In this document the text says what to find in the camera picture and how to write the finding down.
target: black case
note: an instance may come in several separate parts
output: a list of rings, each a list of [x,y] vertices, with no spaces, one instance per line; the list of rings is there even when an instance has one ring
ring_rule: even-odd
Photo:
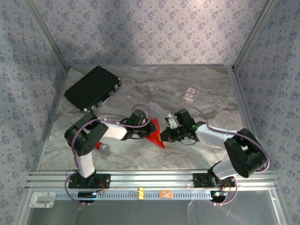
[[[96,111],[121,85],[121,79],[102,67],[95,67],[66,90],[65,97],[84,113]]]

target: yellow clip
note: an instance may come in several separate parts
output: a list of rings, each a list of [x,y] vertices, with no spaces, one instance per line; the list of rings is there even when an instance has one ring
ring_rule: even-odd
[[[145,189],[143,187],[139,187],[139,196],[138,196],[138,199],[142,200],[142,199],[145,199]]]

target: blue floral wallpaper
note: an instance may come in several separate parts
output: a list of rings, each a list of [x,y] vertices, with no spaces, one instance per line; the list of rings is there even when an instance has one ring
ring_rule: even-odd
[[[66,73],[20,0],[0,1],[0,224],[11,224]]]
[[[70,67],[233,65],[266,0],[36,0]]]
[[[237,71],[291,221],[300,224],[300,1],[281,0]]]

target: gray marble floor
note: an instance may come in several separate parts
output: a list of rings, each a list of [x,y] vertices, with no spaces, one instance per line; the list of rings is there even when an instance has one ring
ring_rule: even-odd
[[[98,108],[101,118],[120,121],[130,116],[136,104],[146,104],[158,118],[161,130],[166,127],[164,117],[185,104],[183,96],[188,87],[196,94],[191,105],[198,107],[220,128],[241,129],[242,122],[229,81],[229,67],[106,67],[122,79],[122,85],[103,106]],[[72,68],[64,91],[87,74],[91,68]],[[197,112],[189,110],[195,121],[203,120]],[[65,131],[83,116],[62,96],[47,143],[41,170],[74,169],[72,152],[64,138]],[[184,146],[166,143],[165,149],[147,139],[117,141],[102,138],[109,144],[109,154],[93,151],[96,169],[203,169],[226,156],[226,151],[215,146],[197,143]]]

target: orange label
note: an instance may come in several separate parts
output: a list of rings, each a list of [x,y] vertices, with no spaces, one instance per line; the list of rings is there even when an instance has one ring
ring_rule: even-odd
[[[160,191],[159,197],[160,198],[173,198],[173,191]]]

